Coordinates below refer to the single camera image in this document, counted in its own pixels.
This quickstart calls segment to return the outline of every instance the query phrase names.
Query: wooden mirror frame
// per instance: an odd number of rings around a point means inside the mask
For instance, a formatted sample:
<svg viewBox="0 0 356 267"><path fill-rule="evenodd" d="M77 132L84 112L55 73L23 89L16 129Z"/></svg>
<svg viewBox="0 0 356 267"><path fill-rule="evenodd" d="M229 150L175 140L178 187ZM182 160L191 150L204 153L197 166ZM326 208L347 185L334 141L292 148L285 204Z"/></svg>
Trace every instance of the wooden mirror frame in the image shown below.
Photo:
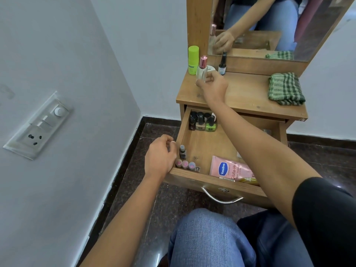
<svg viewBox="0 0 356 267"><path fill-rule="evenodd" d="M313 56L309 61L287 61L228 56L226 60L226 71L259 75L294 72L297 76L301 76L316 53L332 33L336 25L340 22L353 1L354 0L349 0L349 4L347 4L345 9L341 11L339 17L336 19L318 47L315 49ZM206 22L210 23L211 7L212 0L187 0L188 47L197 45L199 47L200 56L207 55L210 24L206 24ZM220 61L221 56L209 55L207 64L217 67L220 64Z"/></svg>

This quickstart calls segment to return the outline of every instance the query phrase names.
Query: pink lotion packet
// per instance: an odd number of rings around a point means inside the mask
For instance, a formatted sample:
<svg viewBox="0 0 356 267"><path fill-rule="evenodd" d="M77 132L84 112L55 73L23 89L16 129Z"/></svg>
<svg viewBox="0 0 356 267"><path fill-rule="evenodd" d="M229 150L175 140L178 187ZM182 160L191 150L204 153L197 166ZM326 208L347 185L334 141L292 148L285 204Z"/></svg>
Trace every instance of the pink lotion packet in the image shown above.
<svg viewBox="0 0 356 267"><path fill-rule="evenodd" d="M259 185L252 170L246 164L217 156L212 157L210 175L220 179Z"/></svg>

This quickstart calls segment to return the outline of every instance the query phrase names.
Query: wall switch board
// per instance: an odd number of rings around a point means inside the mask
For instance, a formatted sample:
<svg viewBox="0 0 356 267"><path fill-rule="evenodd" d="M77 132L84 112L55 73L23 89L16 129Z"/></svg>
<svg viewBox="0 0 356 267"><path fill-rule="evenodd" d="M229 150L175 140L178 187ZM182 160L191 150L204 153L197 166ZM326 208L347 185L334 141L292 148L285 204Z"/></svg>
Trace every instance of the wall switch board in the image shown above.
<svg viewBox="0 0 356 267"><path fill-rule="evenodd" d="M3 147L34 160L71 111L55 92Z"/></svg>

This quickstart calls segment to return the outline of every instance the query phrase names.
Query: white wall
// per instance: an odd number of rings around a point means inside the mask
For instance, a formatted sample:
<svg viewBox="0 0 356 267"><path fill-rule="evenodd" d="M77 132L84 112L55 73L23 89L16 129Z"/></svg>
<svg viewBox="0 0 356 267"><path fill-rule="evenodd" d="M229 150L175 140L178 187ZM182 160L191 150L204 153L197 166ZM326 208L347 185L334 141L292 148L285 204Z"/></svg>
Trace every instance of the white wall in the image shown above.
<svg viewBox="0 0 356 267"><path fill-rule="evenodd" d="M356 140L356 2L300 78L309 119L291 134Z"/></svg>
<svg viewBox="0 0 356 267"><path fill-rule="evenodd" d="M141 116L90 0L1 0L0 87L1 146L55 90L74 106L36 160L0 148L1 266L70 266Z"/></svg>
<svg viewBox="0 0 356 267"><path fill-rule="evenodd" d="M91 0L143 115L180 119L186 0Z"/></svg>

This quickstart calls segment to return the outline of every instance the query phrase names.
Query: green deodorant bottle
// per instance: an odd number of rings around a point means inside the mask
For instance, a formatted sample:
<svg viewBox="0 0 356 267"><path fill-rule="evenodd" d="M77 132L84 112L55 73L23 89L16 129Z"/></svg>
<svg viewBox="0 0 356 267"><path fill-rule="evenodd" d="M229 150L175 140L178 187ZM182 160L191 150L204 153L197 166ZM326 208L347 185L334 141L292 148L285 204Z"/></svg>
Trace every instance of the green deodorant bottle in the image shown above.
<svg viewBox="0 0 356 267"><path fill-rule="evenodd" d="M188 72L190 75L195 75L197 73L199 65L199 47L190 46L188 48Z"/></svg>

